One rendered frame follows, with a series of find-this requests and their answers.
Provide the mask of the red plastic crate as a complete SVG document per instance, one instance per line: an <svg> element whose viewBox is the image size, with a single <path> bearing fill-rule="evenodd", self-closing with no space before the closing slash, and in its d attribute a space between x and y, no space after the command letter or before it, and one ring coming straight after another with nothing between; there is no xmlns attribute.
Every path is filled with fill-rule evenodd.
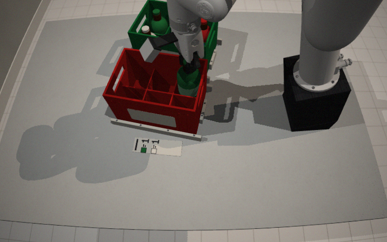
<svg viewBox="0 0 387 242"><path fill-rule="evenodd" d="M179 55L160 52L150 63L144 61L139 50L124 48L102 96L117 119L196 134L207 79L198 68L201 81L197 96L180 95L180 67Z"/></svg>

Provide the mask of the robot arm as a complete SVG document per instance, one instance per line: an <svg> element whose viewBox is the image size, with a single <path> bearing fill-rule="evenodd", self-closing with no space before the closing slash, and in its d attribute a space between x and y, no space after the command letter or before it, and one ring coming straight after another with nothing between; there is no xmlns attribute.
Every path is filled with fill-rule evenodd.
<svg viewBox="0 0 387 242"><path fill-rule="evenodd" d="M311 92L333 88L338 82L339 70L352 65L350 58L338 60L344 57L339 54L340 50L358 37L382 1L301 0L300 56L293 68L296 83ZM169 24L176 31L195 33L201 18L219 22L235 2L167 0ZM161 47L177 41L174 32L157 38L148 37L139 51L144 61L152 63L161 52Z"/></svg>

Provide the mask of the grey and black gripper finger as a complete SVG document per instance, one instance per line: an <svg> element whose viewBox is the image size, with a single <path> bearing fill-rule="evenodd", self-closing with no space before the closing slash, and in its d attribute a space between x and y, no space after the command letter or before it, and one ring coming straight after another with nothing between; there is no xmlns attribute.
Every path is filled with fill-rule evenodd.
<svg viewBox="0 0 387 242"><path fill-rule="evenodd" d="M186 65L185 65L186 74L193 73L200 67L201 65L200 65L199 57L198 57L197 51L195 51L193 53L193 60L191 61L191 63L186 62Z"/></svg>
<svg viewBox="0 0 387 242"><path fill-rule="evenodd" d="M179 50L178 50L178 53L179 53L179 60L180 60L180 65L182 66L183 65L183 56L180 54Z"/></svg>

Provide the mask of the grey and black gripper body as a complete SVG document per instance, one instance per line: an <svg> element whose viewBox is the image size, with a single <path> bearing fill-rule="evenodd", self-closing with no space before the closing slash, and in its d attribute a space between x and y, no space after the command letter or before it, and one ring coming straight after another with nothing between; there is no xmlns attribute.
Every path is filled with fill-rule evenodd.
<svg viewBox="0 0 387 242"><path fill-rule="evenodd" d="M201 25L200 25L201 26ZM194 33L190 32L179 32L174 30L171 26L172 32L174 32L178 41L174 42L175 46L186 60L186 62L191 63L193 60L193 53L197 51L197 54L202 59L204 58L204 43L201 27L198 27L198 31ZM177 33L176 33L177 32Z"/></svg>

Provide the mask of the white paper pick list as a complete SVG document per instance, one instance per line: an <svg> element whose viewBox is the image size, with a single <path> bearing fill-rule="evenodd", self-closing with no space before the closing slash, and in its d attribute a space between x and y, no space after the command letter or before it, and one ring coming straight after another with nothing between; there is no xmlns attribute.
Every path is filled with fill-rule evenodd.
<svg viewBox="0 0 387 242"><path fill-rule="evenodd" d="M182 142L183 141L135 137L132 152L181 156Z"/></svg>

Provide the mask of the white bottle with grey label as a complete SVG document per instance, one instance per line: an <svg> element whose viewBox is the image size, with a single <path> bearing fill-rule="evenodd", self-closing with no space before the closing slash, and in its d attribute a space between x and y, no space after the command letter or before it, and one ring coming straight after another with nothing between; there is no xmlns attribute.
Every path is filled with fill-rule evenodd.
<svg viewBox="0 0 387 242"><path fill-rule="evenodd" d="M147 25L143 26L141 29L142 29L142 34L149 34L149 35L156 36L154 33L150 32L150 28Z"/></svg>

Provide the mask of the green plastic crate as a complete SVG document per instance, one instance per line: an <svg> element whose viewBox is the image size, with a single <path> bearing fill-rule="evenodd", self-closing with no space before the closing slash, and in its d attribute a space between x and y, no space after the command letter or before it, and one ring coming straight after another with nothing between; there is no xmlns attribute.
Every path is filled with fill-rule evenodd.
<svg viewBox="0 0 387 242"><path fill-rule="evenodd" d="M139 50L141 46L144 44L144 42L147 40L148 37L151 38L157 38L159 36L162 36L162 34L157 34L155 33L156 36L154 35L148 35L148 34L142 34L142 27L147 25L149 26L149 22L153 17L153 10L154 9L159 9L161 12L161 16L166 18L168 22L168 29L165 34L171 33L171 28L169 26L169 17L168 17L168 9L167 9L167 2L164 1L157 1L157 0L147 0L145 3L144 7L141 9L140 13L138 14L137 18L135 19L134 23L130 27L128 31L128 36L131 41L131 45L133 49ZM146 19L144 23L142 24L140 30L136 31L138 28L140 22L142 21L143 17L146 15ZM207 37L206 43L204 43L204 58L208 60L207 64L207 71L209 69L209 64L211 61L211 57L213 54L214 49L216 48L216 43L217 43L217 35L218 35L218 30L216 28L215 23L207 21L207 25L211 28L209 35ZM178 54L178 49L175 46L174 43L168 44L166 46L161 47L161 53L170 53L170 54Z"/></svg>

